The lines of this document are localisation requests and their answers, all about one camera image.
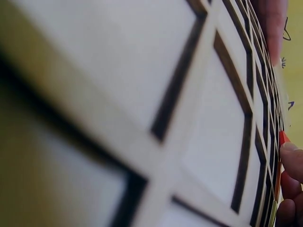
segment finger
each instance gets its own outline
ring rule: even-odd
[[[303,193],[299,194],[295,199],[295,219],[298,226],[303,226]]]
[[[283,200],[276,212],[276,227],[289,227],[294,223],[295,203],[293,200]]]
[[[302,192],[301,184],[291,178],[286,171],[281,174],[281,188],[284,199],[293,199]]]
[[[280,156],[288,175],[303,183],[303,150],[292,143],[285,143],[281,146]]]
[[[286,20],[288,0],[267,0],[266,36],[270,59],[273,65],[279,62],[282,50],[283,30]]]

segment hand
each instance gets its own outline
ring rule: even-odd
[[[273,65],[279,63],[288,0],[250,0],[263,34]]]
[[[276,227],[303,227],[303,150],[292,143],[280,149],[285,171],[281,174],[284,201],[276,213]]]

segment red object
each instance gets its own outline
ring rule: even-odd
[[[279,132],[279,138],[280,138],[280,147],[286,143],[286,142],[290,142],[289,138],[286,136],[284,131],[280,131]]]
[[[290,142],[289,138],[286,136],[284,131],[279,132],[279,139],[280,144],[279,147],[281,147],[284,143]],[[276,188],[275,188],[275,200],[278,202],[279,200],[279,193],[280,193],[280,181],[281,181],[281,161],[280,158],[277,163],[277,178],[276,178]]]

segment yellow wall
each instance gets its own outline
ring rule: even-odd
[[[303,147],[303,3],[291,0],[288,5],[288,21],[284,31],[281,59],[284,57],[283,75],[289,96],[289,102],[294,101],[289,110],[290,125],[287,135],[289,139]]]

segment blue ink drawing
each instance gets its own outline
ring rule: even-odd
[[[290,104],[290,106],[288,107],[288,110],[290,110],[290,108],[292,108],[294,106],[294,101],[289,102],[288,104]]]

